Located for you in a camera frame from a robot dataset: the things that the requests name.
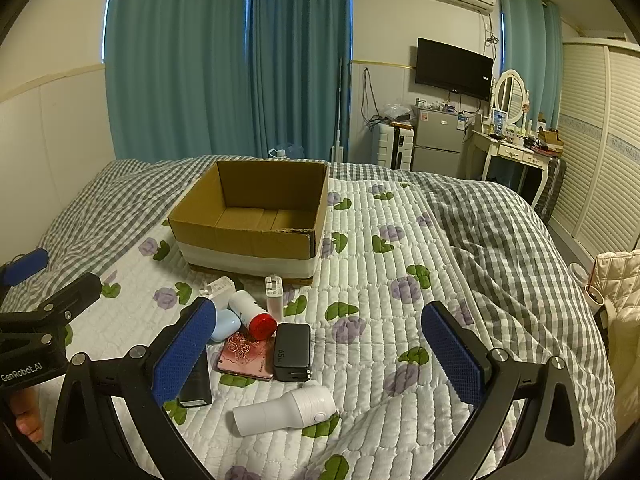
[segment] red bottle cap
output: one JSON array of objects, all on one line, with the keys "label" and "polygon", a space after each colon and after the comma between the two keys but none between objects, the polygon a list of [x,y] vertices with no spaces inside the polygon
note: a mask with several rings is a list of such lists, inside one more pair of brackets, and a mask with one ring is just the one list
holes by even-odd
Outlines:
[{"label": "red bottle cap", "polygon": [[265,339],[270,338],[271,334],[273,334],[278,327],[278,323],[276,322],[270,314],[265,312],[264,314],[258,314],[251,320],[249,323],[248,329],[249,334],[253,336],[254,339],[258,341],[264,341]]}]

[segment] green leaf pattern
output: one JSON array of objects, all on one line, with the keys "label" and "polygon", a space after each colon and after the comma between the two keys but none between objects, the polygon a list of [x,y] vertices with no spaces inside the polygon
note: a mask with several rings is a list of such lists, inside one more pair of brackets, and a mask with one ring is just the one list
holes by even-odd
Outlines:
[{"label": "green leaf pattern", "polygon": [[391,200],[394,197],[394,194],[391,193],[390,191],[387,191],[386,193],[380,193],[377,195],[374,195],[373,198],[378,199],[378,200]]},{"label": "green leaf pattern", "polygon": [[312,426],[307,426],[306,428],[302,428],[302,436],[308,436],[311,438],[318,438],[320,436],[329,436],[331,435],[335,427],[340,422],[340,415],[334,413],[328,420],[324,422],[318,422]]},{"label": "green leaf pattern", "polygon": [[220,377],[220,384],[226,386],[235,386],[237,388],[246,388],[250,384],[254,384],[255,379],[249,377],[242,377],[240,375],[224,374]]},{"label": "green leaf pattern", "polygon": [[326,312],[324,313],[324,318],[327,321],[331,321],[336,317],[347,317],[351,314],[356,314],[357,312],[357,306],[336,301],[327,307]]},{"label": "green leaf pattern", "polygon": [[178,303],[186,305],[189,303],[189,298],[193,290],[187,283],[177,282],[175,283],[175,290],[178,291]]},{"label": "green leaf pattern", "polygon": [[160,246],[158,247],[158,250],[156,251],[156,254],[154,254],[154,260],[156,262],[161,262],[166,258],[167,254],[169,254],[170,250],[171,250],[171,246],[167,242],[162,240],[160,242]]},{"label": "green leaf pattern", "polygon": [[105,298],[117,298],[121,290],[122,288],[119,283],[111,283],[111,285],[104,283],[102,285],[102,295]]},{"label": "green leaf pattern", "polygon": [[384,238],[380,238],[378,235],[373,235],[371,237],[371,243],[373,244],[373,252],[375,253],[388,253],[389,251],[394,250],[392,244],[387,242]]},{"label": "green leaf pattern", "polygon": [[318,480],[344,480],[349,472],[349,462],[342,455],[333,455],[324,463],[324,471]]},{"label": "green leaf pattern", "polygon": [[340,254],[347,246],[349,239],[342,233],[332,233],[331,238],[335,247],[335,251]]},{"label": "green leaf pattern", "polygon": [[338,210],[338,211],[344,211],[346,209],[351,208],[351,199],[350,198],[343,198],[342,202],[340,202],[339,204],[334,205],[334,209]]},{"label": "green leaf pattern", "polygon": [[298,296],[296,301],[289,301],[284,308],[284,316],[295,316],[302,314],[306,310],[306,296]]},{"label": "green leaf pattern", "polygon": [[429,269],[422,265],[410,265],[406,268],[406,272],[415,276],[415,279],[420,283],[420,288],[430,288],[431,279]]},{"label": "green leaf pattern", "polygon": [[74,330],[71,325],[65,325],[65,347],[69,346],[74,340]]},{"label": "green leaf pattern", "polygon": [[413,348],[404,352],[398,358],[398,361],[424,365],[429,362],[429,353],[421,346],[414,346]]},{"label": "green leaf pattern", "polygon": [[167,411],[169,418],[172,418],[178,426],[183,425],[187,420],[187,409],[180,405],[178,399],[168,400],[162,407]]}]

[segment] bed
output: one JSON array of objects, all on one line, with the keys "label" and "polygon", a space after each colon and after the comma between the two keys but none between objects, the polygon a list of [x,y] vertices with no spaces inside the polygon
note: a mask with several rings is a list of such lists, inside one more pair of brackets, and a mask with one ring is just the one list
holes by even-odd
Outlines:
[{"label": "bed", "polygon": [[[3,309],[28,310],[89,270],[101,276],[103,294],[73,321],[68,355],[117,357],[148,344],[175,322],[186,288],[194,298],[206,278],[182,259],[164,221],[217,158],[109,164],[43,236],[47,270],[12,290]],[[210,472],[252,480],[326,471],[336,479],[423,478],[470,413],[418,329],[421,306],[437,299],[487,346],[520,360],[565,358],[582,418],[586,477],[596,479],[615,455],[612,377],[580,290],[533,210],[492,183],[361,164],[331,164],[330,177],[322,258],[311,286],[287,290],[286,321],[312,326],[312,375],[334,391],[337,416],[302,431],[241,438],[230,409],[293,386],[239,384],[212,367],[213,404],[173,413]],[[89,336],[98,327],[100,335]],[[211,363],[220,349],[208,349]],[[39,387],[47,445],[60,384]],[[116,408],[139,464],[157,473],[123,403]],[[481,474],[499,462],[521,408],[514,403]]]}]

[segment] cardboard box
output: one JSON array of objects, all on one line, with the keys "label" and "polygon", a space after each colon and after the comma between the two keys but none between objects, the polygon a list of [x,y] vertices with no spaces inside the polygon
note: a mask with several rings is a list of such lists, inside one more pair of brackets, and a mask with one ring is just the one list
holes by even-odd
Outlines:
[{"label": "cardboard box", "polygon": [[169,214],[190,264],[240,274],[309,278],[319,257],[328,167],[221,160]]},{"label": "cardboard box", "polygon": [[544,131],[539,134],[539,137],[552,152],[562,153],[564,150],[564,142],[559,139],[558,132],[555,130]]}]

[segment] human hand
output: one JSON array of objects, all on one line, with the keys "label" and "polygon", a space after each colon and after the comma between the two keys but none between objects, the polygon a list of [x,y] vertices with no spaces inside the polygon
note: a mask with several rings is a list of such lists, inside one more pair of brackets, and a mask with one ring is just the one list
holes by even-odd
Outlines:
[{"label": "human hand", "polygon": [[15,415],[15,425],[32,442],[44,437],[44,429],[38,408],[38,397],[33,388],[19,390],[9,397],[9,407]]}]

